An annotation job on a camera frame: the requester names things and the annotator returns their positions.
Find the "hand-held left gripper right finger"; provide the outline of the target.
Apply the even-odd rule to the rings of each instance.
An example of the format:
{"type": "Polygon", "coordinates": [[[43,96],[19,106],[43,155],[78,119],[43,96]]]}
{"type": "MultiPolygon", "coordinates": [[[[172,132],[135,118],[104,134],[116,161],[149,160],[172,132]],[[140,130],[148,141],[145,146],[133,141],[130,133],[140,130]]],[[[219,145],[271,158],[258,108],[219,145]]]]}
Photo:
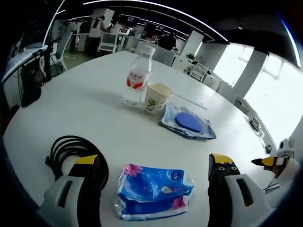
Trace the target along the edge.
{"type": "Polygon", "coordinates": [[[209,155],[209,227],[251,227],[272,211],[264,190],[225,155],[209,155]]]}

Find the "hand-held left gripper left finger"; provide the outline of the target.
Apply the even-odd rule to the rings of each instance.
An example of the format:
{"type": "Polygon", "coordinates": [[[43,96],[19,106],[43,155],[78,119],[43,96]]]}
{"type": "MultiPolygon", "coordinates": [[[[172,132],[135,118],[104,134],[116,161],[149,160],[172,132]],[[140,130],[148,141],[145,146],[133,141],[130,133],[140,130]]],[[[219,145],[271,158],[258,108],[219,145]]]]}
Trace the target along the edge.
{"type": "Polygon", "coordinates": [[[63,175],[45,192],[39,209],[53,227],[99,227],[100,190],[96,186],[98,155],[80,157],[68,175],[63,175]]]}

